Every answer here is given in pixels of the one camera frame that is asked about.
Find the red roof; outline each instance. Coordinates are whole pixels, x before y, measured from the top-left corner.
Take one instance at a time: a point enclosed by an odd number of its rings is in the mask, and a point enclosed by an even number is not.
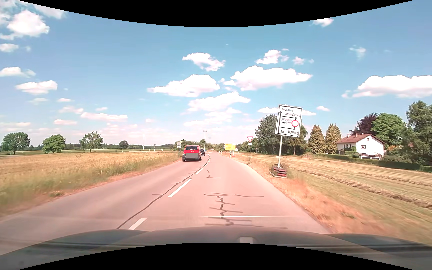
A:
[[[364,138],[369,137],[369,136],[372,136],[372,135],[371,135],[371,134],[359,134],[359,135],[357,135],[357,136],[355,136],[355,135],[349,136],[349,138],[346,136],[346,137],[340,139],[339,141],[337,141],[336,144],[351,144],[351,143],[357,143],[357,142],[359,142],[359,141],[361,141],[361,140],[363,140]],[[385,144],[382,140],[376,138],[375,136],[373,136],[373,138],[374,138],[375,140],[379,141],[381,144],[383,144],[383,145]]]

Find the lamp post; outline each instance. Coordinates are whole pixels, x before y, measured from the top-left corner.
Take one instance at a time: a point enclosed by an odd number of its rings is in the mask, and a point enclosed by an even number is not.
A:
[[[204,132],[204,150],[206,150],[206,132],[208,132],[207,130],[203,130]]]

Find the road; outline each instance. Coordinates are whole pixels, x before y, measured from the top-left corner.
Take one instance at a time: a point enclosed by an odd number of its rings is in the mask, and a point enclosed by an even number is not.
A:
[[[328,231],[247,165],[208,153],[0,220],[0,255],[97,230],[247,225]]]

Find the white direction sign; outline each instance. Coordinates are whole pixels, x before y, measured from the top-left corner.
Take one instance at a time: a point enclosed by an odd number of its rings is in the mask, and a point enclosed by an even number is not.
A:
[[[279,105],[276,133],[279,136],[300,137],[302,107]]]

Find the car hood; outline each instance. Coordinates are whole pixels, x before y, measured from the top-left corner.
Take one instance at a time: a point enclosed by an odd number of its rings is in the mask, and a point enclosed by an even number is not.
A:
[[[23,269],[119,249],[187,243],[277,245],[348,255],[409,269],[432,269],[432,246],[421,243],[377,235],[318,234],[235,225],[80,233],[1,255],[0,269]],[[21,261],[24,262],[24,267],[19,266]]]

